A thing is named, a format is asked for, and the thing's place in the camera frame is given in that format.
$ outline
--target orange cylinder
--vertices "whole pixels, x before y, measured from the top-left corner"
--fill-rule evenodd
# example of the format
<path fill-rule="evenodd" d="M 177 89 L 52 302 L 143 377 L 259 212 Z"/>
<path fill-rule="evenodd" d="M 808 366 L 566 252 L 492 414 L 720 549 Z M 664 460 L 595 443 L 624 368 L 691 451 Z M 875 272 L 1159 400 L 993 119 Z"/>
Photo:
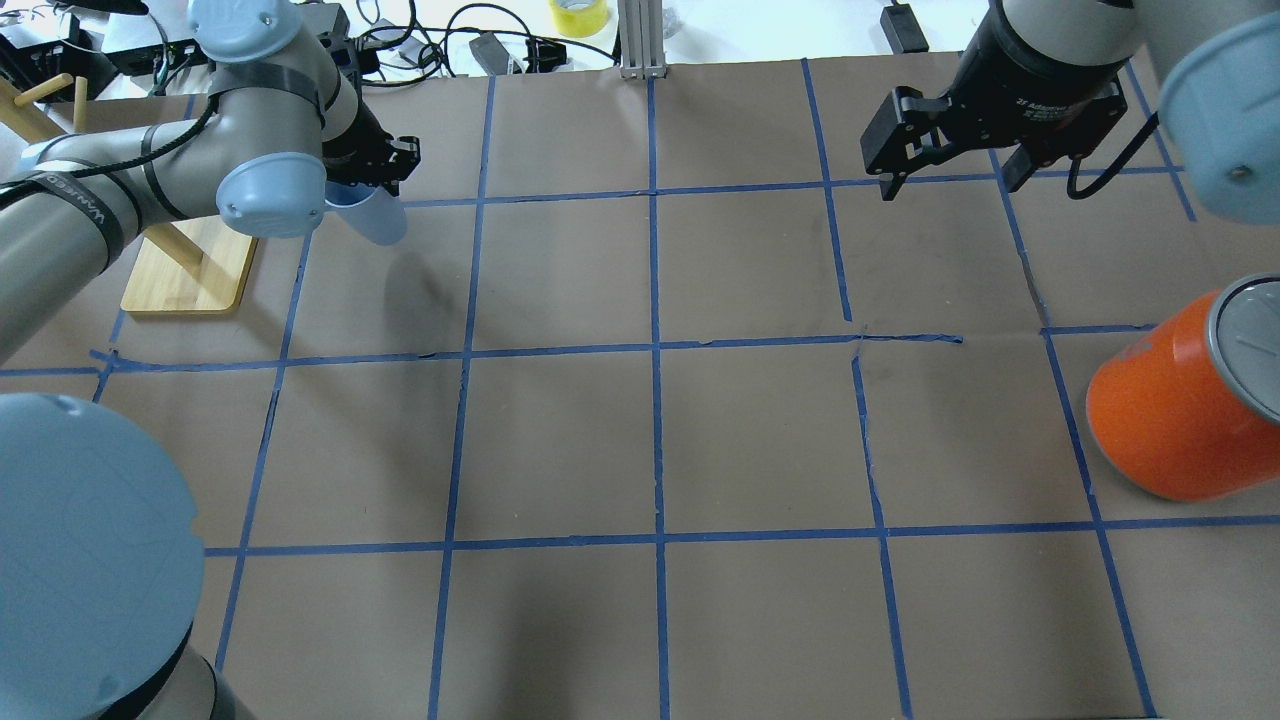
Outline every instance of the orange cylinder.
<path fill-rule="evenodd" d="M 1111 464 L 1169 500 L 1280 478 L 1280 275 L 1204 295 L 1108 360 L 1087 414 Z"/>

